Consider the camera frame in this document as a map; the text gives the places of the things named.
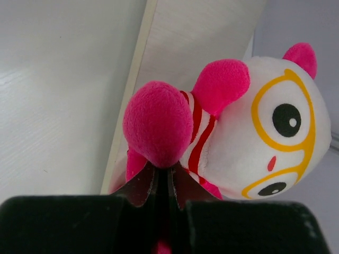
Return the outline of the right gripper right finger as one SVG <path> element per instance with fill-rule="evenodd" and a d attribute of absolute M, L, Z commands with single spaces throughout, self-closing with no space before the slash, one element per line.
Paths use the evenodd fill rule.
<path fill-rule="evenodd" d="M 329 253 L 296 202 L 221 201 L 180 166 L 167 172 L 173 253 Z"/>

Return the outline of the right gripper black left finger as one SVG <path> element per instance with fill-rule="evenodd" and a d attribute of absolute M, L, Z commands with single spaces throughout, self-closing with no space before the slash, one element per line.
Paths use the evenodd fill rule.
<path fill-rule="evenodd" d="M 16 196 L 1 205 L 1 253 L 151 253 L 159 173 L 110 195 Z"/>

